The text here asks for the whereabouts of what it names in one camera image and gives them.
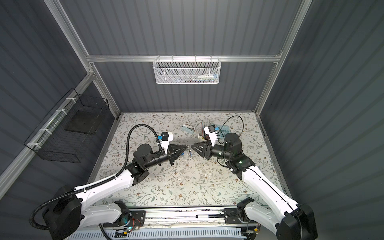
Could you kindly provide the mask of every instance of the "black cable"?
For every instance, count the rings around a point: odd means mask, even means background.
[[[219,163],[219,162],[218,162],[218,158],[216,158],[216,161],[217,161],[217,163],[220,164],[222,167],[226,167],[226,168],[228,168],[227,166],[225,166],[225,165]]]
[[[101,230],[101,233],[104,235],[104,237],[107,239],[107,240],[112,240],[108,235],[107,233],[105,232],[104,228],[103,228],[103,225],[101,223],[99,223],[99,228]]]
[[[66,193],[66,194],[63,194],[63,195],[60,195],[60,196],[58,196],[58,197],[52,198],[52,199],[46,201],[46,202],[43,203],[43,204],[40,204],[40,205],[39,205],[35,210],[33,210],[33,212],[31,213],[31,215],[30,215],[30,217],[29,217],[29,220],[28,220],[28,221],[29,221],[29,224],[30,224],[31,226],[33,226],[34,228],[37,228],[37,229],[48,230],[48,229],[49,229],[48,226],[38,224],[38,223],[36,223],[36,221],[35,221],[35,216],[36,216],[36,214],[37,214],[43,207],[47,206],[48,204],[50,204],[50,203],[52,203],[52,202],[54,202],[54,201],[56,201],[56,200],[59,200],[59,199],[65,198],[65,197],[69,197],[69,196],[72,196],[72,195],[76,195],[76,194],[78,194],[78,193],[80,193],[80,192],[84,192],[84,190],[89,190],[89,189],[98,187],[98,186],[100,186],[100,185],[103,185],[104,183],[107,183],[107,182],[109,182],[109,181],[115,179],[117,176],[119,176],[119,175],[124,171],[125,166],[126,166],[127,163],[128,163],[129,137],[131,136],[131,133],[133,132],[133,130],[134,130],[135,128],[138,128],[138,127],[147,127],[147,128],[149,128],[149,129],[154,133],[154,135],[155,135],[155,137],[156,137],[156,143],[157,143],[158,146],[159,146],[160,153],[161,153],[161,155],[164,155],[165,152],[164,152],[164,149],[163,149],[163,148],[161,147],[161,145],[160,145],[160,140],[159,140],[158,137],[157,137],[157,133],[156,133],[156,131],[155,131],[151,126],[146,125],[146,124],[138,124],[138,125],[136,125],[136,126],[133,126],[133,127],[131,128],[131,130],[129,131],[128,136],[127,136],[127,145],[126,145],[126,156],[125,156],[125,161],[124,161],[124,164],[123,164],[122,168],[120,169],[120,171],[119,171],[118,173],[116,173],[115,175],[113,175],[112,177],[110,177],[110,178],[108,178],[108,179],[105,179],[104,181],[101,181],[101,182],[98,182],[98,183],[93,184],[93,185],[91,185],[91,186],[85,187],[84,189],[79,189],[79,190],[76,190],[76,191],[68,192],[68,193]]]
[[[257,176],[259,176],[260,177],[260,175],[258,175],[257,174],[257,172],[255,172],[254,170],[252,170],[252,169],[250,169],[250,168],[246,168],[246,169],[249,169],[249,170],[251,170],[252,172],[254,172]],[[300,221],[300,218],[299,218],[299,216],[297,215],[297,213],[296,213],[296,211],[291,207],[291,205],[289,205],[289,203],[278,193],[278,192],[276,192],[276,190],[273,188],[273,187],[271,187],[271,185],[269,185],[264,179],[262,179],[277,195],[279,195],[279,197],[284,201],[284,202],[286,202],[286,204],[292,209],[292,211],[295,213],[295,215],[296,215],[296,217],[297,217],[297,220],[299,221],[299,224],[300,224],[300,230],[301,230],[301,232],[300,232],[300,239],[301,239],[301,237],[303,236],[303,226],[301,225],[301,221]]]
[[[224,138],[224,141],[223,141],[223,142],[220,142],[220,141],[217,139],[217,141],[218,141],[220,144],[223,144],[223,143],[225,142],[225,137],[224,137],[224,134],[223,134],[223,132],[221,131],[221,129],[224,127],[224,125],[227,123],[227,121],[228,121],[229,119],[233,118],[233,117],[239,117],[239,118],[241,119],[241,122],[243,123],[243,128],[241,129],[241,133],[239,134],[239,137],[241,136],[241,134],[242,134],[243,131],[244,131],[244,121],[243,121],[242,117],[240,117],[239,115],[233,115],[232,117],[228,118],[228,119],[224,122],[224,124],[221,126],[221,128],[220,128],[219,131],[218,131],[218,132],[221,132],[221,135],[223,135],[223,138]]]

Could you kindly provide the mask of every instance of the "black mounting plate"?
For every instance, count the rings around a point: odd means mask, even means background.
[[[227,208],[223,210],[224,217],[225,217],[225,224],[236,224],[236,223],[243,223],[240,221],[238,215],[237,215],[237,208]],[[249,223],[257,223],[253,220],[250,220]]]
[[[138,227],[139,226],[139,223],[140,223],[140,226],[144,226],[144,220],[145,220],[145,214],[146,212],[145,211],[131,211],[131,215],[133,216],[133,218],[135,219],[135,227]],[[114,222],[114,223],[103,223],[103,227],[119,227],[118,226],[118,223],[117,222]]]

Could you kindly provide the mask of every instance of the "corrugated metal wall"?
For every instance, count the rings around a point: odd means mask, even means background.
[[[41,0],[0,1],[0,172],[50,109],[86,72]],[[91,84],[84,94],[98,96]],[[65,184],[85,184],[112,126],[112,114],[94,136],[81,164],[34,157],[0,200],[1,239],[51,239],[28,217]]]
[[[314,1],[262,110],[320,239],[382,239],[384,1]]]
[[[101,97],[94,84],[84,95]],[[31,160],[0,200],[1,239],[51,239],[48,231],[29,225],[29,215],[41,203],[51,199],[60,187],[87,183],[113,122],[114,117],[108,112],[81,163],[45,161],[37,156]],[[36,221],[43,224],[41,213],[37,214]]]
[[[86,71],[43,1],[0,1],[0,173]]]
[[[299,0],[61,0],[91,55],[279,53]]]
[[[152,63],[96,63],[122,112],[253,110],[273,63],[222,63],[219,84],[157,84]]]
[[[61,1],[91,55],[278,54],[300,0]],[[159,85],[148,63],[97,63],[122,112],[253,110],[272,63],[223,63],[218,85]]]

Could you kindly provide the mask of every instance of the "floral tablecloth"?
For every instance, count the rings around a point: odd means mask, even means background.
[[[240,115],[244,120],[244,131],[240,137],[243,153],[281,189],[254,113],[124,113],[120,116],[119,126],[96,180],[114,174],[121,168],[125,160],[126,138],[134,125],[148,124],[158,134],[172,132],[174,139],[171,143],[191,145],[198,141],[201,121],[223,124],[232,115]],[[181,130],[182,124],[194,126],[197,131],[193,134],[184,132]],[[226,125],[231,132],[241,132],[242,122],[238,117],[230,119]],[[150,144],[154,151],[158,150],[153,133],[145,127],[139,127],[131,134],[129,159],[133,159],[132,153],[143,143]],[[95,204],[109,204],[122,200],[127,206],[235,205],[246,197],[265,204],[246,183],[239,180],[227,168],[220,166],[216,158],[206,160],[194,151],[191,153],[192,156],[186,151],[173,166],[165,162],[161,166],[150,168],[149,176],[141,183],[117,191]]]

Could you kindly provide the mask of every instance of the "enclosure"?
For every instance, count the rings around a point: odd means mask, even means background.
[[[219,141],[240,135],[265,177],[311,206],[319,239],[381,239],[383,20],[377,0],[1,0],[1,238],[51,239],[30,213],[64,185],[118,172],[133,126],[190,146],[209,140],[204,122]],[[141,144],[156,151],[144,127],[128,163]],[[190,148],[148,171],[93,205],[214,212],[250,197],[268,207],[224,161]]]

